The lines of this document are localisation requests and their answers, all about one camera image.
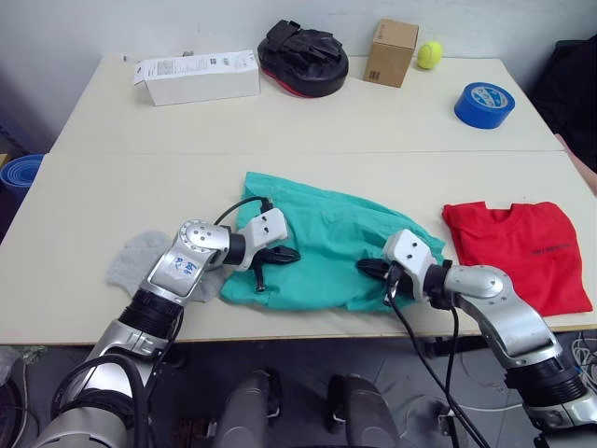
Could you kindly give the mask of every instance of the green cloth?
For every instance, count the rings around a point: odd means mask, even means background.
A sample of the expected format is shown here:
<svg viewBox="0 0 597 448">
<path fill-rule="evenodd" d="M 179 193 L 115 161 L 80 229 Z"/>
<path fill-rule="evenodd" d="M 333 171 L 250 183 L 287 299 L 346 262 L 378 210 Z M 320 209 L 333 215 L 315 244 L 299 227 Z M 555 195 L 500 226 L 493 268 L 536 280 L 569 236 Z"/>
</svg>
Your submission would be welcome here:
<svg viewBox="0 0 597 448">
<path fill-rule="evenodd" d="M 263 292 L 255 291 L 253 271 L 234 273 L 220 291 L 223 299 L 234 303 L 260 303 L 281 310 L 386 310 L 382 282 L 358 271 L 356 263 L 380 258 L 387 238 L 403 229 L 429 245 L 437 262 L 443 260 L 442 241 L 410 218 L 372 201 L 259 173 L 246 175 L 243 197 L 249 196 L 266 196 L 282 210 L 289 238 L 274 245 L 297 249 L 301 260 L 264 265 L 267 288 Z M 238 228 L 259 214 L 259 205 L 253 202 L 240 208 Z M 413 298 L 399 296 L 396 302 L 404 306 Z"/>
</svg>

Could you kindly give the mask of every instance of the label on white box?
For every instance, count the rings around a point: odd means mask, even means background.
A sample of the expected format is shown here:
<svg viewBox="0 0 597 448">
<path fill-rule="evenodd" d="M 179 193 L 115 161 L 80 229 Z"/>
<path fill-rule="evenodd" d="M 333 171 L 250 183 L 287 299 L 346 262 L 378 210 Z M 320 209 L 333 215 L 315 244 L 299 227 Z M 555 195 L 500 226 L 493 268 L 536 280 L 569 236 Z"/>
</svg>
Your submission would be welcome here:
<svg viewBox="0 0 597 448">
<path fill-rule="evenodd" d="M 141 61 L 136 65 L 134 84 L 150 79 L 215 73 L 239 73 L 251 70 L 257 70 L 257 62 L 253 51 L 250 49 L 232 53 L 150 59 Z"/>
</svg>

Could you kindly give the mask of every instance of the white table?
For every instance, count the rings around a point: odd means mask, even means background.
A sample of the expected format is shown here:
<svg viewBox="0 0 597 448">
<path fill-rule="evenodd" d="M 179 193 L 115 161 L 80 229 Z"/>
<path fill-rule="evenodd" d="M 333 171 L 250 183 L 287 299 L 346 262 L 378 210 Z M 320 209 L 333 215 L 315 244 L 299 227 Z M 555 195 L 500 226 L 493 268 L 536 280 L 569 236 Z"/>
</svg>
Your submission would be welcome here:
<svg viewBox="0 0 597 448">
<path fill-rule="evenodd" d="M 154 107 L 132 85 L 134 65 L 101 61 L 53 153 L 257 154 L 561 150 L 548 126 L 496 59 L 444 59 L 415 66 L 403 87 L 362 80 L 366 58 L 333 95 L 303 99 L 261 78 L 259 96 Z M 516 107 L 495 130 L 462 123 L 453 112 L 465 85 L 507 89 Z"/>
<path fill-rule="evenodd" d="M 104 281 L 124 243 L 147 230 L 174 235 L 190 217 L 214 219 L 260 171 L 369 198 L 399 210 L 447 242 L 444 203 L 553 201 L 576 226 L 584 284 L 597 300 L 597 213 L 589 189 L 561 151 L 461 151 L 360 154 L 49 154 L 0 246 L 1 343 L 94 343 L 129 303 Z M 451 333 L 449 313 L 418 304 L 405 314 L 421 335 Z M 597 314 L 547 319 L 556 330 L 595 327 Z M 478 328 L 463 315 L 462 333 Z M 328 310 L 283 313 L 219 299 L 191 303 L 186 341 L 403 336 L 384 313 Z"/>
</svg>

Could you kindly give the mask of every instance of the blue tape roll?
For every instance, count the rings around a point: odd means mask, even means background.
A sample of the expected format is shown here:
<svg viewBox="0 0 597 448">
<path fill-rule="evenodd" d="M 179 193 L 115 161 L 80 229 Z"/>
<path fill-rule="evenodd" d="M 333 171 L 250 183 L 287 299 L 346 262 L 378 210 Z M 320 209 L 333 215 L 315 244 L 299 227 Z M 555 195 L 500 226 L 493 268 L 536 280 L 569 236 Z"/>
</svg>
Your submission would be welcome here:
<svg viewBox="0 0 597 448">
<path fill-rule="evenodd" d="M 514 98 L 499 86 L 474 82 L 465 87 L 454 106 L 456 116 L 470 126 L 497 128 L 514 108 Z"/>
<path fill-rule="evenodd" d="M 23 198 L 34 183 L 43 158 L 41 154 L 32 154 L 10 161 L 0 170 L 0 180 L 7 190 Z"/>
</svg>

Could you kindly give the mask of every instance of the tennis ball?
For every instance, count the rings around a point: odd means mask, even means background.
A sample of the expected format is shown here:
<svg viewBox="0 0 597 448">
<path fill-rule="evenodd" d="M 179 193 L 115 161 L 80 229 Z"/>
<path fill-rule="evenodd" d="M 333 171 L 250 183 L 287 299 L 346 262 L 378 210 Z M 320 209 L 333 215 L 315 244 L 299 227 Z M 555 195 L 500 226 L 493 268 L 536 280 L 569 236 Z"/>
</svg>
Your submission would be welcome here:
<svg viewBox="0 0 597 448">
<path fill-rule="evenodd" d="M 417 64 L 421 68 L 433 68 L 441 59 L 441 44 L 435 40 L 430 40 L 419 49 Z"/>
</svg>

